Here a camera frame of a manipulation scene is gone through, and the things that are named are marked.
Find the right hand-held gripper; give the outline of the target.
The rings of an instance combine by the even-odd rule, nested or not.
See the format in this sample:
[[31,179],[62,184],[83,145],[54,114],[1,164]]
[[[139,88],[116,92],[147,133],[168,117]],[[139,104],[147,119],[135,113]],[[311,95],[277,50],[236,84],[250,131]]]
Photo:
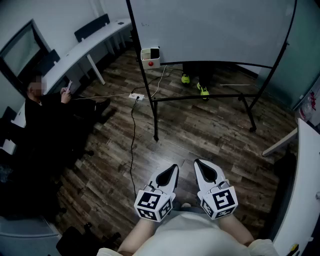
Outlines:
[[196,159],[193,163],[200,206],[211,220],[231,215],[238,206],[235,188],[225,180],[223,170],[216,164]]

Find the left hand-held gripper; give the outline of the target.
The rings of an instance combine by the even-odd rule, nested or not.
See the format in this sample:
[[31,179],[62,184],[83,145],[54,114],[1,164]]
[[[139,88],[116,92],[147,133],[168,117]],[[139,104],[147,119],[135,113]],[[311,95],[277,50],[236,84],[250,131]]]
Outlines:
[[[154,173],[151,176],[149,185],[139,190],[134,203],[138,216],[142,219],[153,222],[161,222],[173,209],[174,193],[178,184],[179,167],[173,164],[161,173]],[[155,189],[152,182],[160,189]]]

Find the white plastic box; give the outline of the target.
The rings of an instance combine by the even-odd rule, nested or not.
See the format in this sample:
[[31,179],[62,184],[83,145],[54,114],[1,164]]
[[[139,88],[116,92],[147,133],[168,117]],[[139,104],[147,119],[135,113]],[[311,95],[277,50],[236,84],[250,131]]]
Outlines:
[[160,55],[158,59],[150,59],[150,50],[151,48],[141,49],[140,51],[140,59],[142,62],[142,66],[145,70],[148,69],[156,69],[160,67]]

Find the person's left forearm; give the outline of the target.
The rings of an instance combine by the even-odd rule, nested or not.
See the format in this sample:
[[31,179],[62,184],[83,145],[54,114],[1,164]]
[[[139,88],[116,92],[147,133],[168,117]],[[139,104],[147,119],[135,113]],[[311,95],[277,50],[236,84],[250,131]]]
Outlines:
[[141,218],[128,236],[123,240],[117,252],[123,256],[132,256],[155,234],[157,223]]

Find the person's right forearm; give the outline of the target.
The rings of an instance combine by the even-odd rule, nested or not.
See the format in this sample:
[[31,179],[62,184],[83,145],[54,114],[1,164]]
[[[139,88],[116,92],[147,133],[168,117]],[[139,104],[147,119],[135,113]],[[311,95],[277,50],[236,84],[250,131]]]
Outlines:
[[249,230],[233,214],[219,218],[217,222],[221,230],[230,234],[240,244],[248,247],[254,241]]

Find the person's white shirt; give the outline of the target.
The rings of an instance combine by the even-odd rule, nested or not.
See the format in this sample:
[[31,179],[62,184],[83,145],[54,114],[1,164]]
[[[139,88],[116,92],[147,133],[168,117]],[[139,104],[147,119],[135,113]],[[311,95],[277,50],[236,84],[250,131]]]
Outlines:
[[[124,256],[101,248],[96,256]],[[178,211],[131,256],[279,256],[270,239],[240,244],[205,214]]]

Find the white side desk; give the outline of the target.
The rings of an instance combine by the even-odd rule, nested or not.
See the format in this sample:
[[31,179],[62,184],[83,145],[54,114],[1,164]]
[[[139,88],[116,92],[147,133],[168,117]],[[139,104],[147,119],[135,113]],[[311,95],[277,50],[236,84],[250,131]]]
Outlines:
[[292,256],[301,256],[320,215],[320,134],[302,119],[298,127],[262,152],[266,157],[298,139],[298,154],[293,189],[283,221],[273,239],[275,250],[287,256],[295,245]]

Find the black office chair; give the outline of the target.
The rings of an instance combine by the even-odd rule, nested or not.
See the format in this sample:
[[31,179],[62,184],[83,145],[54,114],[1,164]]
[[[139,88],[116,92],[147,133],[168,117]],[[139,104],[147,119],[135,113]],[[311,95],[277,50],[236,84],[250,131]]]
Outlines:
[[99,239],[93,234],[93,225],[87,222],[84,226],[84,233],[71,226],[61,236],[56,244],[56,249],[61,256],[96,256],[99,249],[113,249],[117,239],[121,238],[119,232],[111,237],[103,236]]

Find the clear plastic bag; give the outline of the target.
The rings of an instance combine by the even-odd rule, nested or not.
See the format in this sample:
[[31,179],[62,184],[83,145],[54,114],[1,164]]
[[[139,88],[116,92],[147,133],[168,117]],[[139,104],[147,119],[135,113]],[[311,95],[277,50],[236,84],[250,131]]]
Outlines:
[[297,118],[310,122],[314,127],[320,124],[320,89],[311,90],[296,110]]

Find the grey cabinet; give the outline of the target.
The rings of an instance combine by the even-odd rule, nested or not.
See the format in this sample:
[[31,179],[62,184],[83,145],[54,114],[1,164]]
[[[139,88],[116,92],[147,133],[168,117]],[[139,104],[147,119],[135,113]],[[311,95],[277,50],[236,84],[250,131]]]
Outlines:
[[56,248],[60,238],[60,232],[43,217],[9,220],[0,216],[0,256],[61,256]]

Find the long white desk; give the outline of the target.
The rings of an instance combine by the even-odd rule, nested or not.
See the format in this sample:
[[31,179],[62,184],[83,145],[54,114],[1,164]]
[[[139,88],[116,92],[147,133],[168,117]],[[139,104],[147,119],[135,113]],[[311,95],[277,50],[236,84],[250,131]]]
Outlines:
[[100,79],[100,82],[104,85],[101,74],[99,73],[95,63],[89,56],[89,52],[96,47],[98,44],[110,39],[115,34],[120,33],[122,30],[132,25],[129,18],[123,18],[116,21],[111,21],[108,25],[102,27],[97,32],[90,35],[88,38],[79,42],[74,48],[72,48],[66,55],[62,56],[60,60],[54,65],[54,67],[43,76],[44,78],[44,93],[47,94],[49,91],[58,83],[58,81],[64,77],[75,64],[82,57],[87,57],[94,72]]

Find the dark framed window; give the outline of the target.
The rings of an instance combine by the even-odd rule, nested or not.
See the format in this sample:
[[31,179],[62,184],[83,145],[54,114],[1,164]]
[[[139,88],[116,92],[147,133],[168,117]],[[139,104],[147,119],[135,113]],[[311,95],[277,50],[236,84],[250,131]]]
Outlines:
[[0,49],[0,72],[21,94],[36,65],[51,51],[35,21],[28,21]]

